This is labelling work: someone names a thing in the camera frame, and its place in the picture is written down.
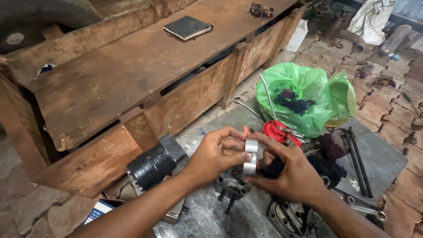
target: concrete floor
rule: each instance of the concrete floor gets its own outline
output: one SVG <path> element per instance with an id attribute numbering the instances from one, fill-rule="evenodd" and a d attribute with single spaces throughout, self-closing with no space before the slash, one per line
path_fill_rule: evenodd
<path id="1" fill-rule="evenodd" d="M 322 68 L 328 76 L 343 69 L 348 72 L 357 99 L 356 118 L 393 147 L 407 153 L 409 159 L 407 166 L 379 198 L 378 202 L 384 204 L 388 216 L 382 226 L 393 237 L 423 237 L 423 106 L 420 106 L 423 83 L 404 77 L 416 52 L 402 47 L 399 49 L 401 60 L 393 61 L 375 56 L 372 46 L 357 54 L 349 50 L 350 42 L 343 40 L 342 43 L 344 48 L 338 49 L 317 39 L 305 39 L 297 53 L 283 51 L 275 64 L 292 61 Z M 372 76 L 360 79 L 355 77 L 357 65 L 342 64 L 361 60 L 368 60 L 375 66 Z M 257 70 L 241 82 L 235 95 L 244 100 L 253 98 L 260 72 L 261 69 Z M 396 87 L 373 86 L 378 76 L 384 73 L 394 76 Z M 414 107 L 404 99 L 403 92 L 412 98 Z M 178 135 L 198 128 L 236 106 L 223 110 L 215 105 Z M 122 196 L 121 193 L 129 198 L 134 195 L 127 180 L 121 181 L 114 191 L 107 191 L 111 197 Z M 30 182 L 7 135 L 0 135 L 0 238 L 65 237 L 85 219 L 96 201 Z"/>

